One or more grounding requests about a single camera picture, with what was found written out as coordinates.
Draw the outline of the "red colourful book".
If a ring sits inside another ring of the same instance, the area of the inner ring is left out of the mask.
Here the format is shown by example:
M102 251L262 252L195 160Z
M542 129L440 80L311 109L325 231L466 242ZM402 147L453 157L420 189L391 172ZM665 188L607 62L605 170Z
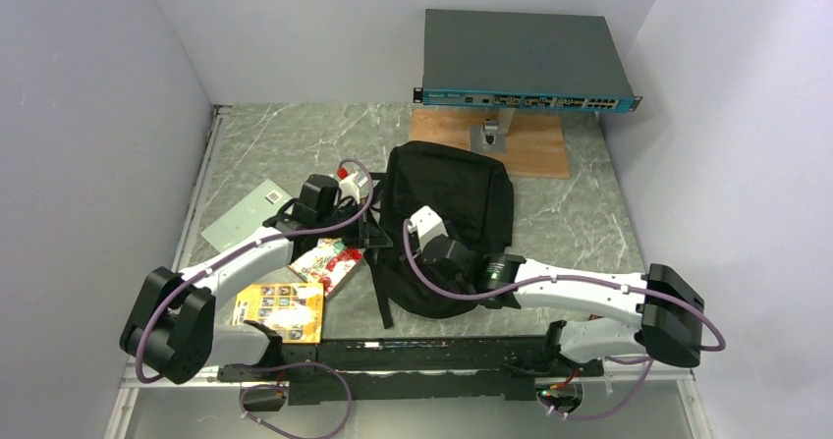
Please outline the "red colourful book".
M317 245L289 265L303 282L323 287L331 298L359 267L363 250L350 248L342 239L319 239Z

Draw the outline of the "black student backpack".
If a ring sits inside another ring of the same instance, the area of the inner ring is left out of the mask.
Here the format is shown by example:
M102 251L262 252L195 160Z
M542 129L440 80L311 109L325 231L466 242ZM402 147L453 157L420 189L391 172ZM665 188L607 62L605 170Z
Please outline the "black student backpack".
M394 147L375 188L379 224L391 247L365 252L382 325L394 325L390 305L418 316L444 319L473 310L475 302L441 297L418 280L403 246L403 222L432 208L454 239L481 254L500 253L512 243L515 192L504 164L459 148L409 141Z

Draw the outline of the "yellow picture book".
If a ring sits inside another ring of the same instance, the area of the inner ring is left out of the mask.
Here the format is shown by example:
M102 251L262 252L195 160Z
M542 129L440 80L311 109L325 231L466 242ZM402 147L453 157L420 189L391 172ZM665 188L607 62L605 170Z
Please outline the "yellow picture book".
M238 293L232 323L257 322L288 344L318 344L324 302L318 283L254 284Z

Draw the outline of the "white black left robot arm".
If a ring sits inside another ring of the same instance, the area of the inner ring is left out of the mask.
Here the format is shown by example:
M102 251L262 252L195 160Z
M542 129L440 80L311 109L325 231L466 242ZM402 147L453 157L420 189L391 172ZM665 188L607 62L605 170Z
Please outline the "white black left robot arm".
M143 384L180 385L209 366L242 365L253 377L274 377L284 361L285 335L263 316L220 323L219 308L264 276L291 265L322 239L366 248L374 227L370 212L382 176L358 170L312 174L240 242L180 270L158 267L144 279L120 336Z

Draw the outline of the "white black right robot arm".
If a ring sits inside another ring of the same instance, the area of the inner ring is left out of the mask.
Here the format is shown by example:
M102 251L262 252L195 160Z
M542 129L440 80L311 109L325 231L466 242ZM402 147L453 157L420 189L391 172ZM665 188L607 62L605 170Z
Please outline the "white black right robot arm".
M593 315L591 321L557 323L554 340L541 349L542 364L554 375L624 355L681 368L700 364L705 302L667 265L602 274L512 254L483 256L445 235L426 242L405 235L403 242L415 276L444 298L489 309L546 307Z

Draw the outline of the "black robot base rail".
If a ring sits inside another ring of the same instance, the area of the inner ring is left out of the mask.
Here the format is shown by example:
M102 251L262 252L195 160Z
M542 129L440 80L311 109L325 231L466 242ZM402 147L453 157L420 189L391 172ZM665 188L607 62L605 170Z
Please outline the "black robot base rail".
M600 377L600 360L576 364L559 356L547 335L377 338L289 344L277 360L287 372L255 373L220 367L226 383L280 381L291 406L311 406L352 397L416 400L500 397L532 401L547 380Z

